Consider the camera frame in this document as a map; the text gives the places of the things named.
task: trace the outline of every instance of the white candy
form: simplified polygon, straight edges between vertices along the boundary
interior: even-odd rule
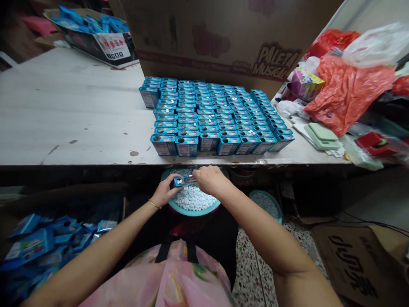
[[[170,173],[186,176],[191,175],[193,169],[174,169]],[[179,207],[190,211],[205,210],[212,206],[217,200],[213,196],[203,193],[196,182],[185,185],[183,190],[177,193],[172,199]]]
[[[264,193],[256,193],[251,198],[257,205],[264,209],[268,214],[277,219],[279,217],[277,207],[273,201]]]

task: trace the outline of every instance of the hand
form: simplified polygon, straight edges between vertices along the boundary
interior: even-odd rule
[[[177,192],[183,189],[183,187],[173,188],[172,190],[170,189],[170,184],[175,177],[180,177],[180,175],[170,174],[165,180],[159,183],[155,193],[153,193],[153,196],[150,199],[152,203],[159,207],[162,207],[166,205]]]
[[[227,190],[232,185],[218,166],[202,166],[193,171],[193,176],[202,192],[216,198],[219,192]]]

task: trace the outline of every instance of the pink floral shirt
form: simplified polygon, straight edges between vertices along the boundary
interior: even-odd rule
[[[138,255],[107,280],[81,307],[235,306],[223,267],[196,246],[199,264],[187,261],[183,240],[171,244],[167,259],[155,263],[160,245]]]

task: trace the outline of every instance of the white table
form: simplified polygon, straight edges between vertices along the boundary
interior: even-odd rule
[[[0,74],[0,165],[344,164],[296,131],[278,153],[158,156],[155,117],[138,88],[139,64],[115,70],[72,49],[53,49]]]

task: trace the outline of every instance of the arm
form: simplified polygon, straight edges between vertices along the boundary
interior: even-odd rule
[[[177,176],[179,175],[172,174],[159,184],[151,198],[155,205],[166,205],[182,189],[169,188],[169,184]],[[158,210],[150,202],[146,202],[65,265],[21,306],[78,306],[102,284],[142,226]]]
[[[341,306],[331,285],[293,236],[237,189],[217,166],[194,171],[200,189],[221,201],[273,270],[280,306]]]

